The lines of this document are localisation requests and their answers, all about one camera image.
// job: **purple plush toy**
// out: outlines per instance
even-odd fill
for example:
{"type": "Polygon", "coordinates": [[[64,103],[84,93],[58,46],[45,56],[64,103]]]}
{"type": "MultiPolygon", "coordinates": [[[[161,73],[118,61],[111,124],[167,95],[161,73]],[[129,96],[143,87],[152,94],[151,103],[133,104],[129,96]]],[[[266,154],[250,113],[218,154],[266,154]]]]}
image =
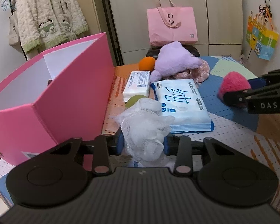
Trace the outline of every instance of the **purple plush toy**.
{"type": "Polygon", "coordinates": [[[164,45],[155,62],[155,69],[150,75],[150,82],[160,81],[162,77],[171,76],[187,69],[202,65],[202,59],[188,52],[178,41],[164,45]]]}

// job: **open pink storage box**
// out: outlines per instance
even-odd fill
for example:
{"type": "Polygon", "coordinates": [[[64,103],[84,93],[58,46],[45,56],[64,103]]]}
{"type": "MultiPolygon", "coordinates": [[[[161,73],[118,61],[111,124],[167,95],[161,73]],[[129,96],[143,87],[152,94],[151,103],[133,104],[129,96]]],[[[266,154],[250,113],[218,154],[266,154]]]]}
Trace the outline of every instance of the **open pink storage box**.
{"type": "Polygon", "coordinates": [[[105,33],[23,64],[0,83],[0,156],[18,165],[71,137],[93,140],[102,132],[113,77],[105,33]]]}

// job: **table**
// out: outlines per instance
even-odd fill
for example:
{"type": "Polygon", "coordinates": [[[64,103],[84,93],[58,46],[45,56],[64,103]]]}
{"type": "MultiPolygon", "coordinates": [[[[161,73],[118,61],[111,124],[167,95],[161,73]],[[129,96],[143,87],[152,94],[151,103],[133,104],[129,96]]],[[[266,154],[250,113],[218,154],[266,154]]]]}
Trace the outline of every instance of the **table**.
{"type": "MultiPolygon", "coordinates": [[[[217,98],[217,91],[224,75],[229,71],[238,71],[247,79],[256,76],[229,57],[208,56],[202,57],[202,59],[208,62],[211,73],[210,77],[197,87],[215,124],[214,131],[185,135],[195,141],[201,141],[204,137],[211,136],[275,171],[279,178],[279,186],[272,206],[280,212],[280,115],[250,115],[245,109],[225,106],[217,98]]],[[[117,131],[119,126],[112,117],[123,112],[125,104],[122,101],[122,93],[131,71],[136,70],[138,70],[138,64],[115,68],[115,77],[102,129],[103,134],[113,134],[117,131]]],[[[174,157],[170,157],[169,161],[174,162],[174,159],[174,157]]],[[[193,161],[194,166],[198,168],[199,159],[196,158],[193,161]]],[[[138,165],[129,156],[111,157],[111,164],[113,167],[123,165],[137,167],[138,165]]],[[[12,203],[10,203],[11,200],[5,187],[5,179],[6,173],[12,167],[1,160],[0,194],[10,205],[12,203]]]]}

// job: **pink shopping bag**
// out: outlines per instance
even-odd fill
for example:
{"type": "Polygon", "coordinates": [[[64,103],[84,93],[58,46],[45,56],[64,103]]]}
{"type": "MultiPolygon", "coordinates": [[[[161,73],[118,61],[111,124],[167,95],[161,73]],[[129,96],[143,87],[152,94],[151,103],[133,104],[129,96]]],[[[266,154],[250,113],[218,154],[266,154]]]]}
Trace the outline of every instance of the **pink shopping bag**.
{"type": "Polygon", "coordinates": [[[105,33],[23,64],[0,83],[0,157],[18,165],[69,138],[100,135],[114,72],[105,33]]]}
{"type": "Polygon", "coordinates": [[[163,46],[173,41],[190,44],[198,41],[192,7],[171,7],[147,10],[149,40],[152,46],[163,46]]]}

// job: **orange ball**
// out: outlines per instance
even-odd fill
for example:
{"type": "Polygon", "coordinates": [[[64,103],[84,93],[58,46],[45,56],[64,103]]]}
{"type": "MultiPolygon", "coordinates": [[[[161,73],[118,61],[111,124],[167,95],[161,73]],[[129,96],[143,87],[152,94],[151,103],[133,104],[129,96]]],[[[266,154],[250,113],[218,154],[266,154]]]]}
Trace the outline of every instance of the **orange ball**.
{"type": "Polygon", "coordinates": [[[139,61],[139,71],[150,71],[155,69],[155,58],[151,56],[144,57],[139,61]]]}

